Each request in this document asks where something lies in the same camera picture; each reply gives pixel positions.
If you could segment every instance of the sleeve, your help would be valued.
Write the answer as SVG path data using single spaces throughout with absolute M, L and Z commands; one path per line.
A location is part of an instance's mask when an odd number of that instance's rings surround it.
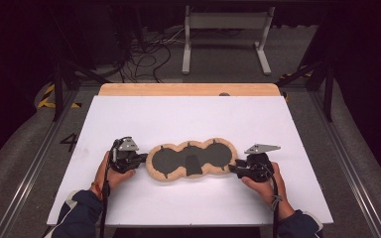
M 278 235 L 281 238 L 322 237 L 323 225 L 308 212 L 297 210 L 293 215 L 280 222 Z
M 73 191 L 61 208 L 58 225 L 46 238 L 95 238 L 95 223 L 102 209 L 103 205 L 92 191 Z

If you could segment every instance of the hand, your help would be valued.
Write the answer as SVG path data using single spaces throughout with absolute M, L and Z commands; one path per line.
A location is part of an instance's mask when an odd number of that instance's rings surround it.
M 96 182 L 98 184 L 100 189 L 103 188 L 104 173 L 106 171 L 108 158 L 109 158 L 109 152 L 106 152 L 106 154 L 104 155 L 104 159 L 101 162 L 100 166 L 98 167 L 97 173 L 95 175 L 94 182 Z M 109 181 L 110 190 L 116 189 L 116 187 L 118 187 L 120 185 L 120 183 L 129 179 L 133 175 L 135 175 L 135 170 L 130 170 L 130 171 L 126 172 L 125 174 L 120 174 L 120 173 L 113 171 L 111 168 L 109 168 L 107 171 L 107 180 Z M 99 197 L 101 199 L 101 195 L 97 191 L 96 185 L 92 184 L 89 189 L 91 191 L 93 191 L 97 195 L 97 197 Z
M 271 162 L 272 167 L 274 168 L 274 174 L 273 177 L 277 183 L 278 188 L 278 194 L 282 196 L 282 201 L 279 202 L 279 219 L 285 219 L 288 216 L 292 215 L 295 210 L 290 205 L 289 201 L 287 200 L 287 194 L 286 194 L 286 185 L 284 184 L 283 177 L 281 177 L 280 174 L 280 168 L 278 167 L 278 164 L 275 162 Z M 248 177 L 243 177 L 242 181 L 250 188 L 258 192 L 258 194 L 262 197 L 262 200 L 270 207 L 272 208 L 272 203 L 274 201 L 274 190 L 271 186 L 271 179 L 264 181 L 264 182 L 256 182 Z

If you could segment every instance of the wrist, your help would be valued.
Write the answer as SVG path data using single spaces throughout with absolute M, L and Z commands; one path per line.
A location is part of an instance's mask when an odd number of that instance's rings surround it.
M 280 201 L 278 203 L 279 208 L 279 213 L 278 213 L 278 219 L 279 220 L 284 220 L 287 217 L 293 215 L 296 211 L 293 209 L 292 205 L 290 202 L 286 199 L 283 201 Z
M 102 193 L 103 183 L 100 182 L 98 179 L 91 183 L 91 187 L 89 190 L 91 190 L 97 198 L 101 201 L 103 199 L 103 193 Z

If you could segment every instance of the left hand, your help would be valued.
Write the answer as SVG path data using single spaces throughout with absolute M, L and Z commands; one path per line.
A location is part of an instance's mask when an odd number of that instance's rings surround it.
M 94 182 L 97 182 L 100 189 L 103 189 L 104 173 L 106 171 L 108 158 L 109 158 L 109 152 L 106 152 L 106 154 L 104 155 L 104 159 L 101 162 L 100 166 L 98 167 L 97 173 L 95 175 Z M 110 190 L 113 191 L 114 189 L 116 189 L 116 187 L 120 185 L 120 183 L 129 179 L 133 175 L 135 175 L 135 170 L 130 170 L 126 172 L 125 174 L 120 174 L 113 171 L 111 168 L 109 168 L 107 172 L 107 180 L 109 181 Z M 95 185 L 92 184 L 89 189 L 93 191 L 97 195 L 97 197 L 100 197 L 100 194 L 97 191 Z

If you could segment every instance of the wooden edge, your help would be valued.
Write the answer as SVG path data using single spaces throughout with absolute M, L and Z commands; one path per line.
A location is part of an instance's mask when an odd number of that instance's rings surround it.
M 106 83 L 99 96 L 280 96 L 274 83 Z
M 171 172 L 168 174 L 168 177 L 165 178 L 165 175 L 163 173 L 160 173 L 153 167 L 153 157 L 154 155 L 162 150 L 163 148 L 167 149 L 172 149 L 176 152 L 180 152 L 183 150 L 186 146 L 191 145 L 191 146 L 196 146 L 201 149 L 206 149 L 209 145 L 213 143 L 221 143 L 228 147 L 231 151 L 231 159 L 229 164 L 230 165 L 235 165 L 236 164 L 236 159 L 237 159 L 237 151 L 234 148 L 234 146 L 227 140 L 222 139 L 222 138 L 211 138 L 209 140 L 206 140 L 205 142 L 199 142 L 199 141 L 186 141 L 183 143 L 180 143 L 179 145 L 174 145 L 174 144 L 164 144 L 155 147 L 148 153 L 147 156 L 147 161 L 146 161 L 146 168 L 148 171 L 148 174 L 150 175 L 151 178 L 157 180 L 157 181 L 174 181 L 180 178 L 188 178 L 188 179 L 197 179 L 200 177 L 203 177 L 205 175 L 211 174 L 211 175 L 224 175 L 228 174 L 230 172 L 229 168 L 226 167 L 224 170 L 215 167 L 211 164 L 205 164 L 201 167 L 202 169 L 202 174 L 201 175 L 192 175 L 192 176 L 187 176 L 187 170 L 184 167 L 178 167 L 175 171 Z

